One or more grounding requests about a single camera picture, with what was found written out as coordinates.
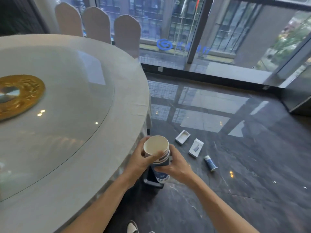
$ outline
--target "hand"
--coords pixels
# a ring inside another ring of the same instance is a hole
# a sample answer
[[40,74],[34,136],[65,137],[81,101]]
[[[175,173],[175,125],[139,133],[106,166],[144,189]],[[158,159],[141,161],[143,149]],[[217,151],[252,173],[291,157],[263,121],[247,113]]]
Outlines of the hand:
[[163,151],[158,151],[158,153],[149,157],[142,156],[144,153],[144,143],[149,138],[150,136],[146,136],[140,140],[123,172],[124,176],[128,179],[129,188],[135,184],[137,179],[142,175],[142,173],[148,168],[150,164],[163,156]]
[[192,178],[195,176],[195,173],[192,171],[190,165],[174,145],[169,144],[169,151],[173,156],[172,164],[168,166],[155,167],[154,170],[157,172],[164,172],[179,182],[190,186],[192,184]]

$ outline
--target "person's left arm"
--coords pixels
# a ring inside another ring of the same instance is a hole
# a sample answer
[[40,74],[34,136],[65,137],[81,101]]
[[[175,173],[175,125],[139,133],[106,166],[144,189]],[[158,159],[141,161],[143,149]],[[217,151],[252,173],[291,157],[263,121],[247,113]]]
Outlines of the person's left arm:
[[135,184],[151,163],[163,155],[159,152],[149,157],[142,156],[144,143],[148,139],[149,136],[141,139],[124,172],[62,233],[102,233],[105,230],[125,192]]

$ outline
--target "chair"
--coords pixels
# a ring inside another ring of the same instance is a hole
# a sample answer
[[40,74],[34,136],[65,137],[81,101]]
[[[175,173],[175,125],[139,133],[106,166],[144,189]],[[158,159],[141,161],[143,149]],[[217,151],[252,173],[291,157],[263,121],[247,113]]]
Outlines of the chair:
[[81,16],[72,5],[61,2],[55,7],[61,34],[83,37]]
[[130,15],[121,15],[115,20],[114,29],[115,46],[133,58],[138,58],[141,35],[139,22]]
[[111,44],[109,16],[98,7],[88,7],[82,14],[86,36]]

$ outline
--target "blue and white paper cup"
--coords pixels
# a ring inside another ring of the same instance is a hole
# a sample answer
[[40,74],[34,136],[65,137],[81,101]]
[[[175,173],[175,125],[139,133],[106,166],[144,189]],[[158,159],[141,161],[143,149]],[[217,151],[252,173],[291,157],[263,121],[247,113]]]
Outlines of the blue and white paper cup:
[[146,156],[154,155],[158,151],[163,151],[164,155],[151,164],[151,168],[159,183],[165,183],[169,180],[169,175],[163,172],[157,172],[154,167],[169,165],[169,141],[163,136],[152,136],[144,144]]

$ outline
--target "white shoe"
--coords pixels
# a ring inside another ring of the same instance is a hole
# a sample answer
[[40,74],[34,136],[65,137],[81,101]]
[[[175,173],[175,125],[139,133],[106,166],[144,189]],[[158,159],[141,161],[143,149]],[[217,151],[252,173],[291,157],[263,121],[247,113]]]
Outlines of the white shoe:
[[128,223],[126,233],[138,233],[138,227],[134,221]]

